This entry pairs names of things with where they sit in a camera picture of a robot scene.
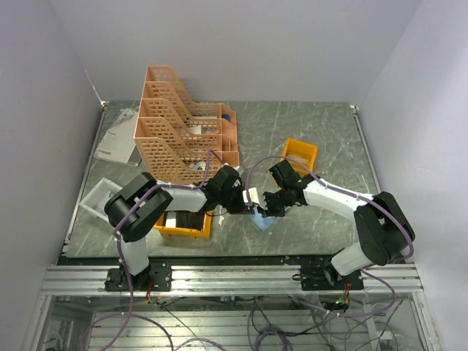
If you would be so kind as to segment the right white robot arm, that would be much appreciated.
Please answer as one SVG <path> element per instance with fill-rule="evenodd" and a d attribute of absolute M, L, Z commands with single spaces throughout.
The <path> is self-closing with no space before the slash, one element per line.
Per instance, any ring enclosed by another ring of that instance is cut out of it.
<path fill-rule="evenodd" d="M 324 266 L 322 280 L 327 287 L 339 289 L 354 271 L 384 266 L 405 249 L 414 251 L 414 231 L 391 193 L 362 194 L 310 174 L 302 176 L 287 160 L 274 165 L 270 174 L 279 191 L 263 195 L 265 207 L 260 212 L 264 217 L 283 217 L 295 205 L 310 205 L 354 223 L 358 242 L 332 255 Z"/>

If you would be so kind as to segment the yellow bin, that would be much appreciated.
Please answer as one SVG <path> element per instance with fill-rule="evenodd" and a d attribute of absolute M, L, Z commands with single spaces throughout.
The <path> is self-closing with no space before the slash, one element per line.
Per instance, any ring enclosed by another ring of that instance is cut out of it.
<path fill-rule="evenodd" d="M 156 221 L 153 228 L 163 237 L 185 236 L 192 239 L 210 238 L 212 211 L 193 213 L 189 211 L 168 211 Z"/>
<path fill-rule="evenodd" d="M 302 165 L 307 166 L 310 171 L 313 171 L 318 155 L 318 146 L 289 137 L 285 143 L 282 155 L 299 161 Z"/>

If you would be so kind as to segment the white bin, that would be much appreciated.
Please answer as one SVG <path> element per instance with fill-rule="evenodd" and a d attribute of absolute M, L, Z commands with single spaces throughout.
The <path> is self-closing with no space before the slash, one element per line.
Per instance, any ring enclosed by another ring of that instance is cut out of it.
<path fill-rule="evenodd" d="M 95 218 L 109 222 L 107 214 L 104 211 L 105 204 L 121 189 L 122 187 L 118 184 L 115 184 L 106 178 L 101 178 L 98 183 L 88 192 L 88 194 L 80 201 L 79 206 L 84 208 Z"/>

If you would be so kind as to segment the pink file organizer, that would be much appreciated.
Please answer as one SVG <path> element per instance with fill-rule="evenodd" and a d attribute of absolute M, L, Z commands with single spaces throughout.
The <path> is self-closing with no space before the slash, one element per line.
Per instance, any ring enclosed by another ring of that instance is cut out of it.
<path fill-rule="evenodd" d="M 134 141 L 147 171 L 161 181 L 197 183 L 222 165 L 240 165 L 235 111 L 194 101 L 170 66 L 146 70 Z"/>

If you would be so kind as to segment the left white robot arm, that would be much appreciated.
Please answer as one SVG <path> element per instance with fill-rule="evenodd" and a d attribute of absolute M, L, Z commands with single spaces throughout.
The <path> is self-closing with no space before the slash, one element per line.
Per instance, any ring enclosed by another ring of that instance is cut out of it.
<path fill-rule="evenodd" d="M 205 214 L 217 206 L 228 214 L 252 214 L 244 201 L 244 185 L 239 172 L 224 165 L 215 175 L 205 174 L 197 184 L 166 183 L 143 172 L 110 198 L 105 214 L 117 240 L 119 267 L 107 273 L 105 290 L 122 292 L 145 290 L 156 283 L 162 291 L 169 283 L 162 272 L 151 267 L 146 236 L 167 211 Z"/>

